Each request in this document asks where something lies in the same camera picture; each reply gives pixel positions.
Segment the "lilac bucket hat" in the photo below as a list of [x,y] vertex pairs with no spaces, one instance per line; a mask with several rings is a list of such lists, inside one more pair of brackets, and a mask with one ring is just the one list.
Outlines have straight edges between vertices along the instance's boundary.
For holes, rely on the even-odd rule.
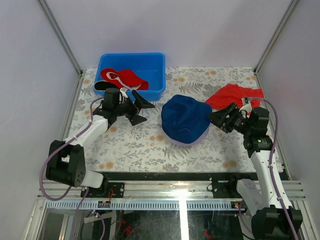
[[208,135],[210,127],[208,126],[203,132],[196,131],[194,133],[183,129],[183,134],[168,135],[165,132],[163,133],[165,138],[168,139],[171,143],[178,145],[180,147],[192,147],[200,144]]

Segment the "navy blue hat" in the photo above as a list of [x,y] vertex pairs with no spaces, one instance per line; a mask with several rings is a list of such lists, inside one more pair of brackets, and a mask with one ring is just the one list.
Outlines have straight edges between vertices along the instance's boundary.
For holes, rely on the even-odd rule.
[[185,95],[174,95],[162,106],[161,126],[167,135],[176,135],[188,132],[203,132],[210,127],[211,120],[207,114],[212,108],[205,102]]

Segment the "blue plastic bin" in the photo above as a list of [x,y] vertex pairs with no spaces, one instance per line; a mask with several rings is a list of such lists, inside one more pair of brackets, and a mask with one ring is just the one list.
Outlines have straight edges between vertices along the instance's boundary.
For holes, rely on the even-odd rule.
[[[137,92],[150,102],[159,101],[166,89],[166,58],[160,52],[147,53],[106,53],[100,57],[94,83],[103,81],[100,73],[103,69],[112,68],[116,71],[131,70],[139,78],[149,83],[148,90],[137,90]],[[103,95],[104,91],[95,91]],[[131,90],[127,95],[133,100]]]

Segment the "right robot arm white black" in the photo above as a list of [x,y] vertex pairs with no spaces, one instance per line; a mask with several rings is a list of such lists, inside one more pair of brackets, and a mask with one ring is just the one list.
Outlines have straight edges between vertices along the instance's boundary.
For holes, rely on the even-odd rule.
[[209,113],[211,123],[225,133],[237,131],[243,135],[258,178],[259,187],[251,179],[242,178],[228,184],[228,192],[240,197],[251,213],[251,232],[256,240],[296,240],[303,222],[300,210],[295,210],[274,160],[275,139],[268,134],[270,113],[263,107],[248,111],[235,103]]

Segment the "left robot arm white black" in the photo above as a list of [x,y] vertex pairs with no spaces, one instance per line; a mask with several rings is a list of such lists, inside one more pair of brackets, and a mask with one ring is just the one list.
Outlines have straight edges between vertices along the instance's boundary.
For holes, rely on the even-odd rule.
[[136,90],[132,91],[132,95],[134,100],[118,88],[108,88],[103,97],[94,100],[99,106],[89,109],[88,124],[74,136],[51,143],[45,177],[72,187],[89,187],[98,197],[105,197],[110,186],[104,182],[103,174],[86,168],[85,152],[118,117],[126,117],[132,126],[147,121],[140,115],[140,111],[155,106]]

